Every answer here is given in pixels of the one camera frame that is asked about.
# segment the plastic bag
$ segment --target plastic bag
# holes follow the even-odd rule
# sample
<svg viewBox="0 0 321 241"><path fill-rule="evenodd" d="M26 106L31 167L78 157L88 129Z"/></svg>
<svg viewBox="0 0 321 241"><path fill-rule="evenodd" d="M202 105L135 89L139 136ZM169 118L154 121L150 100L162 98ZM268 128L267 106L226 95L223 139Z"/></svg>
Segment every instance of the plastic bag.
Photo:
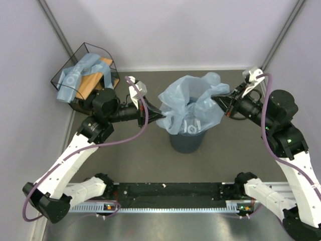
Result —
<svg viewBox="0 0 321 241"><path fill-rule="evenodd" d="M224 113L211 96L229 92L230 86L221 83L217 73L201 78L184 76L158 96L166 118L156 123L172 135L196 135L221 122Z"/></svg>

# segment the wire basket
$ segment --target wire basket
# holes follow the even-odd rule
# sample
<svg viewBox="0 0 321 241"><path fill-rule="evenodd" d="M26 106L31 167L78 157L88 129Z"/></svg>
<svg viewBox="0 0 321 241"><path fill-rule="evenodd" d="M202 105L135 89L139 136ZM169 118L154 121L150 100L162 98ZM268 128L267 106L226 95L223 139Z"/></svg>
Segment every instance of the wire basket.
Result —
<svg viewBox="0 0 321 241"><path fill-rule="evenodd" d="M98 54L102 58L104 58L105 62L108 63L110 67L111 82L113 84L113 87L116 87L116 85L119 83L120 78L115 62L111 57L110 53L107 50L98 46L89 43L83 43L50 81L57 90L60 85L58 81L63 69L75 66L78 63L78 61L81 60L82 57L84 57L87 53ZM76 97L71 103L69 103L69 105L73 108L73 110L77 112L91 115L92 99L96 96L97 91L103 89L104 87L104 76L102 75L99 81L97 83L94 83L94 86L92 86L92 88L86 89L86 93L80 91L81 88L79 88L79 90L76 90Z"/></svg>

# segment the gray reflective surface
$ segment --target gray reflective surface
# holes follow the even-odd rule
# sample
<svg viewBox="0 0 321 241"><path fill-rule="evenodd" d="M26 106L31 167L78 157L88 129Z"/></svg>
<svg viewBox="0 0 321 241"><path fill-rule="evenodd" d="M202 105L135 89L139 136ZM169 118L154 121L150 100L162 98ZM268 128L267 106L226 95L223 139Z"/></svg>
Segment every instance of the gray reflective surface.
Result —
<svg viewBox="0 0 321 241"><path fill-rule="evenodd" d="M276 217L265 208L249 220L228 218L222 214L118 214L105 221L94 216L85 217L64 228L82 215L69 214L54 225L55 232L64 230L57 236L51 234L47 225L43 241L292 240Z"/></svg>

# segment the folded plastic bag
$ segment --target folded plastic bag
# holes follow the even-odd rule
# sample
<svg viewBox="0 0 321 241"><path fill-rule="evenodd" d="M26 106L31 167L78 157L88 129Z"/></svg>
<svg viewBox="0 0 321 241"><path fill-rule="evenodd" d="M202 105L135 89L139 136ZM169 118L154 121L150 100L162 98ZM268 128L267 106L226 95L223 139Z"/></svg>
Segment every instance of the folded plastic bag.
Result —
<svg viewBox="0 0 321 241"><path fill-rule="evenodd" d="M221 83L217 73L201 78L184 76L158 96L166 117L156 123L172 135L196 135L221 122L224 113L211 96L229 92L230 86Z"/></svg>

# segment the trash bin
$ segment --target trash bin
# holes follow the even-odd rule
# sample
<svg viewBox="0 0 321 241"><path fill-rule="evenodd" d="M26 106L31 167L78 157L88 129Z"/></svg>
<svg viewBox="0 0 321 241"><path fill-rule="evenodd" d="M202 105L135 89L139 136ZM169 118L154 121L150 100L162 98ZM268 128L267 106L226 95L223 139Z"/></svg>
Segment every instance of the trash bin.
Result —
<svg viewBox="0 0 321 241"><path fill-rule="evenodd" d="M165 118L156 123L170 134L171 146L176 151L192 153L201 145L206 130L219 124L224 115L211 96L229 92L229 85L221 83L217 73L184 76L158 96Z"/></svg>

